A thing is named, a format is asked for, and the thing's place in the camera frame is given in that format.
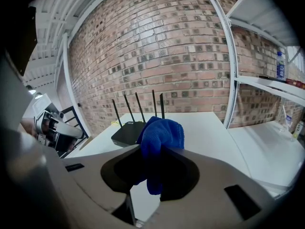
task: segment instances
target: black router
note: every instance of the black router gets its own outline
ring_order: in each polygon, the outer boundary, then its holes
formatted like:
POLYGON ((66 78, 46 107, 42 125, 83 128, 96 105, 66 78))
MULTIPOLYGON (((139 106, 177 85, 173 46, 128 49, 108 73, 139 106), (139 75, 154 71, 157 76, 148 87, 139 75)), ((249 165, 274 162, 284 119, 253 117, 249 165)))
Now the black router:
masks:
MULTIPOLYGON (((153 94, 152 97, 153 97, 154 111, 155 111, 155 115, 157 116, 156 100, 154 97, 154 91, 152 91, 152 94, 153 94)), ((115 102, 114 102, 114 100, 112 100, 113 106, 115 109, 115 113, 116 113, 116 116, 118 118, 121 128, 115 134, 113 134, 111 139, 114 144, 116 144, 120 147, 128 147, 128 146, 136 144, 138 137, 141 134, 141 131, 143 130, 144 126, 146 125, 146 121, 144 119, 143 111, 142 111, 137 93, 135 93, 135 97, 136 97, 138 105, 139 105, 139 109, 140 109, 140 112, 142 115, 143 122, 134 120, 132 111, 131 111, 131 109, 129 107, 129 103, 127 101, 127 97, 126 97, 126 95, 124 95, 125 102, 128 107, 129 113, 132 116, 132 121, 125 123, 125 125, 122 125, 122 123, 120 121, 118 110, 116 109, 116 106, 115 106, 115 102)), ((164 119, 165 117, 164 117, 163 94, 160 95, 160 105, 161 105, 162 118, 164 119)))

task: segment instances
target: shelf bracket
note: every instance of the shelf bracket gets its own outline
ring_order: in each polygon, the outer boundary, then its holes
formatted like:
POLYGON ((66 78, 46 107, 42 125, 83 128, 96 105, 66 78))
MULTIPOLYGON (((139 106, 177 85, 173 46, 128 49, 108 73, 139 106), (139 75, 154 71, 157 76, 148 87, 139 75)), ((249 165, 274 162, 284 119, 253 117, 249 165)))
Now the shelf bracket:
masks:
POLYGON ((239 83, 235 81, 235 78, 238 78, 238 61, 237 61, 237 51, 235 47, 235 42, 231 30, 231 24, 225 15, 220 3, 218 0, 210 0, 211 4, 215 8, 215 11, 219 17, 220 23, 224 30, 224 35, 227 41, 228 51, 229 51, 229 60, 230 60, 230 92, 229 92, 229 102, 227 111, 224 118, 225 128, 229 128, 233 112, 235 109, 235 103, 238 92, 239 83))

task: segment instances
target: ceiling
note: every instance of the ceiling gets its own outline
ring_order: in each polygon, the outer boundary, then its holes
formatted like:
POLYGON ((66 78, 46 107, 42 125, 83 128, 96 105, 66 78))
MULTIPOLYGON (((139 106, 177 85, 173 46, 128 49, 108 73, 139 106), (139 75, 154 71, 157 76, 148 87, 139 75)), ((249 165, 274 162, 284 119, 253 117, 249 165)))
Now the ceiling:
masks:
POLYGON ((57 56, 62 35, 74 28, 94 0, 35 0, 37 45, 23 76, 24 85, 33 88, 54 84, 59 67, 57 56))

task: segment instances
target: black slot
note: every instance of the black slot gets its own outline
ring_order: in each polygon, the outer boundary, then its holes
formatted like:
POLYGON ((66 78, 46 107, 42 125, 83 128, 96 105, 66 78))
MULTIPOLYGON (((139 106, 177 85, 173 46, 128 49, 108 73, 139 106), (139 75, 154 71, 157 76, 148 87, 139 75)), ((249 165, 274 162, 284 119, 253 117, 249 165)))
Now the black slot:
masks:
POLYGON ((242 190, 239 185, 226 187, 225 192, 237 208, 239 214, 244 220, 257 214, 261 209, 255 202, 242 190))
POLYGON ((83 166, 82 164, 78 163, 78 164, 66 166, 66 169, 67 169, 68 172, 70 172, 70 171, 81 169, 83 167, 85 167, 85 166, 83 166))

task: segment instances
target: blue cloth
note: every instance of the blue cloth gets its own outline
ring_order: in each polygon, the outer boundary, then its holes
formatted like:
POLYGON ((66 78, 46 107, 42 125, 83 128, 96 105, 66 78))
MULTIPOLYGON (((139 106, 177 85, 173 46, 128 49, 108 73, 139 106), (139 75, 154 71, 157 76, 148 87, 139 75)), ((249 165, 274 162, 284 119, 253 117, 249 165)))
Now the blue cloth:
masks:
POLYGON ((160 178, 161 147, 176 147, 184 149, 184 132, 182 126, 168 119, 151 117, 142 130, 138 141, 141 144, 145 171, 137 184, 147 179, 147 189, 150 194, 158 195, 162 191, 160 178))

